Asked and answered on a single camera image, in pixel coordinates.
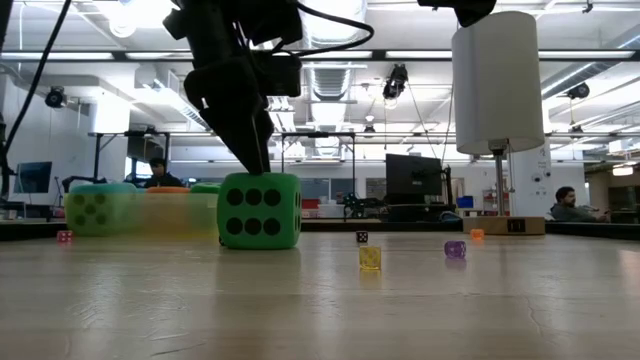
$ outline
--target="computer monitor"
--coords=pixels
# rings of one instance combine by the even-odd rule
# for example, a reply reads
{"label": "computer monitor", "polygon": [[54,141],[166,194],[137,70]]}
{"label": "computer monitor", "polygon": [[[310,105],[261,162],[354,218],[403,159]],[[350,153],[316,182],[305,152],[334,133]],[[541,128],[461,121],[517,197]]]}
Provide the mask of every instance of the computer monitor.
{"label": "computer monitor", "polygon": [[52,162],[18,164],[13,192],[16,194],[48,193],[52,165]]}
{"label": "computer monitor", "polygon": [[387,154],[388,195],[442,195],[440,159]]}

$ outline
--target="white cylinder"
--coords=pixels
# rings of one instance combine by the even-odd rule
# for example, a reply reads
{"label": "white cylinder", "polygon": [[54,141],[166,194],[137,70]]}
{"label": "white cylinder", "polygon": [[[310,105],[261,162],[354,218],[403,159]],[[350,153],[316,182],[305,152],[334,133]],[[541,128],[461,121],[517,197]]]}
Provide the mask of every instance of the white cylinder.
{"label": "white cylinder", "polygon": [[544,144],[536,20],[490,15],[452,42],[458,151],[488,155],[489,141],[504,139],[513,152]]}

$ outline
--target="ceiling light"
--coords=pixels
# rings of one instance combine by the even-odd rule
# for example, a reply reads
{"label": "ceiling light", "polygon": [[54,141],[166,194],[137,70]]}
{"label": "ceiling light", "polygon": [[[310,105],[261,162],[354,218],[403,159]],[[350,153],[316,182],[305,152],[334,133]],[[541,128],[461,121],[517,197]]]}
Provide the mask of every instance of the ceiling light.
{"label": "ceiling light", "polygon": [[387,59],[451,59],[449,50],[433,51],[387,51]]}
{"label": "ceiling light", "polygon": [[126,52],[125,55],[131,60],[193,60],[191,51],[174,52]]}
{"label": "ceiling light", "polygon": [[583,51],[583,50],[543,50],[538,52],[540,59],[628,59],[635,54],[635,51],[628,50],[606,50],[606,51]]}
{"label": "ceiling light", "polygon": [[[329,51],[326,53],[305,56],[303,59],[367,59],[371,57],[371,51]],[[276,55],[289,56],[285,53]]]}
{"label": "ceiling light", "polygon": [[629,176],[633,175],[632,167],[619,167],[613,169],[613,176]]}
{"label": "ceiling light", "polygon": [[[3,52],[0,59],[3,61],[21,61],[21,60],[40,60],[41,52]],[[55,61],[78,61],[78,60],[113,60],[110,52],[52,52],[49,54],[49,60]]]}

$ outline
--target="security camera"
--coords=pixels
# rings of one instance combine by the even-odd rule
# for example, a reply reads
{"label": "security camera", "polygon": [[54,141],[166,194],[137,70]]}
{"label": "security camera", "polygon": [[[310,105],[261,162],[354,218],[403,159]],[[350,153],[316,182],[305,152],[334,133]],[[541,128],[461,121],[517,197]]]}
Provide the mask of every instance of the security camera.
{"label": "security camera", "polygon": [[52,109],[62,109],[67,106],[67,96],[62,86],[52,86],[44,99],[44,103]]}

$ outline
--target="small die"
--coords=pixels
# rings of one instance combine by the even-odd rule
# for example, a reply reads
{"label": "small die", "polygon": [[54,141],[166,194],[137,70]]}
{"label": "small die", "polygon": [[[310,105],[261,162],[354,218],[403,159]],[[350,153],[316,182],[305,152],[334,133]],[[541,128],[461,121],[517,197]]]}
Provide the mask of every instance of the small die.
{"label": "small die", "polygon": [[464,259],[467,253],[467,245],[464,241],[447,241],[444,244],[444,253],[449,259]]}
{"label": "small die", "polygon": [[382,250],[377,246],[360,247],[360,269],[380,270],[382,268]]}
{"label": "small die", "polygon": [[68,244],[73,241],[73,231],[58,231],[58,242]]}
{"label": "small die", "polygon": [[369,233],[366,231],[356,231],[356,240],[359,243],[366,243],[369,241]]}
{"label": "small die", "polygon": [[474,240],[474,241],[482,241],[482,240],[484,240],[484,230],[482,230],[482,229],[471,229],[471,240]]}

